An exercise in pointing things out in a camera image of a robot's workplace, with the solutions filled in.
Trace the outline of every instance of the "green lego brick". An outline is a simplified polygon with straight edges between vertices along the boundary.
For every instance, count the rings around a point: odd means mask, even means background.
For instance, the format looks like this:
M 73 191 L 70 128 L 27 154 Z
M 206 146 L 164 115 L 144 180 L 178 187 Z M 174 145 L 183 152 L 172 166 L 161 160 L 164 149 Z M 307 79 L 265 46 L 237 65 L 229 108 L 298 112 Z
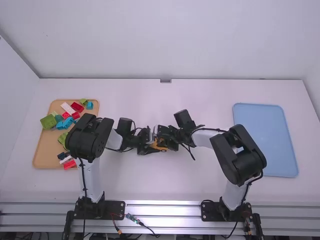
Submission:
M 44 129 L 50 129 L 57 124 L 57 121 L 52 114 L 49 114 L 48 116 L 40 119 L 40 122 Z
M 67 135 L 68 135 L 68 132 L 64 132 L 58 137 L 58 142 L 62 144 L 62 146 L 64 147 L 65 150 L 68 150 L 68 149 L 66 149 Z
M 54 117 L 58 115 L 58 113 L 57 113 L 56 111 L 53 111 L 53 112 L 50 113 L 50 114 L 52 114 Z
M 85 99 L 85 98 L 81 98 L 81 99 L 79 100 L 79 102 L 80 102 L 82 105 L 86 106 L 87 103 L 88 103 L 88 100 Z

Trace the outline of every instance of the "light blue tray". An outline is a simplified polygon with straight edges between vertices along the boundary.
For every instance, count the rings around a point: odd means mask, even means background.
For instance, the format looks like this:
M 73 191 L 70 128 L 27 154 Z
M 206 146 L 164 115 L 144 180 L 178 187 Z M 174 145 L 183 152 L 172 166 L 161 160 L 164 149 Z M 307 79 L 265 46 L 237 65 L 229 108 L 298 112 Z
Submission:
M 295 178 L 298 165 L 284 110 L 278 105 L 236 103 L 234 124 L 242 124 L 266 158 L 266 176 Z

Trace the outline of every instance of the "yellow object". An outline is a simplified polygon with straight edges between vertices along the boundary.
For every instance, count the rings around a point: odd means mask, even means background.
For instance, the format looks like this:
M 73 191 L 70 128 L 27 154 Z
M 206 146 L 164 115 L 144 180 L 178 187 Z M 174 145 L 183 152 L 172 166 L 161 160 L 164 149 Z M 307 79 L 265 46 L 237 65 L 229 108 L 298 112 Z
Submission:
M 165 150 L 165 151 L 167 151 L 168 150 L 168 148 L 167 147 L 164 147 L 164 146 L 157 146 L 157 139 L 155 138 L 155 140 L 154 140 L 154 143 L 152 143 L 152 144 L 150 144 L 150 147 L 151 148 L 153 148 L 153 149 L 158 149 L 158 150 Z

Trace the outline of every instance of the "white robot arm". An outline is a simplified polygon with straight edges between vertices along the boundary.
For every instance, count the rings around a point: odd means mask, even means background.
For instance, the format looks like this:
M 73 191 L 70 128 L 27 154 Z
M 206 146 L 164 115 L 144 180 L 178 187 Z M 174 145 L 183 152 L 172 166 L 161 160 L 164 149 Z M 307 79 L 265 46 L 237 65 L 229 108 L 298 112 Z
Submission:
M 85 113 L 65 140 L 65 146 L 75 158 L 79 170 L 81 192 L 77 203 L 85 200 L 91 208 L 99 209 L 99 204 L 104 201 L 99 161 L 105 148 L 117 152 L 136 148 L 137 154 L 146 155 L 167 149 L 178 151 L 181 145 L 194 159 L 190 149 L 206 147 L 214 150 L 228 179 L 217 214 L 224 221 L 237 222 L 237 211 L 244 206 L 251 183 L 263 176 L 263 168 L 267 166 L 265 156 L 240 124 L 229 130 L 196 126 L 186 109 L 175 113 L 174 117 L 179 128 L 156 125 L 151 130 L 147 126 L 136 135 L 137 129 L 131 129 L 131 119 L 120 118 L 117 128 L 113 129 L 114 120 Z M 99 210 L 96 212 L 97 216 L 92 216 L 94 219 L 99 217 Z

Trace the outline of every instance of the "white table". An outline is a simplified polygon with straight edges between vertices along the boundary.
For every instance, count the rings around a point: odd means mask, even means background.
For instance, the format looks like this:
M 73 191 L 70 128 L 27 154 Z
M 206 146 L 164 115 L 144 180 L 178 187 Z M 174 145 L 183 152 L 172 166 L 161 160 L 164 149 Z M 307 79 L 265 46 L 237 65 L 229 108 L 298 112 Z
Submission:
M 99 100 L 98 116 L 114 119 L 114 127 L 120 117 L 133 119 L 137 127 L 176 125 L 173 114 L 188 109 L 198 125 L 229 128 L 235 103 L 281 106 L 299 175 L 263 177 L 252 185 L 247 200 L 261 214 L 266 235 L 320 236 L 320 122 L 305 86 L 301 80 L 243 79 L 40 80 L 1 178 L 0 211 L 8 215 L 0 217 L 0 231 L 62 231 L 66 211 L 74 208 L 80 189 L 76 170 L 32 167 L 42 130 L 39 119 L 53 100 L 62 98 Z M 132 205 L 126 212 L 140 215 L 159 233 L 228 234 L 233 223 L 204 223 L 197 206 L 203 199 L 218 200 L 227 179 L 212 150 L 198 147 L 192 152 L 196 161 L 185 149 L 146 156 L 105 150 L 100 174 L 106 199 L 127 200 Z M 74 221 L 73 231 L 81 231 L 81 224 Z M 88 231 L 114 231 L 110 221 L 87 225 Z M 146 233 L 128 221 L 119 225 L 123 232 Z M 235 234 L 242 234 L 241 225 Z

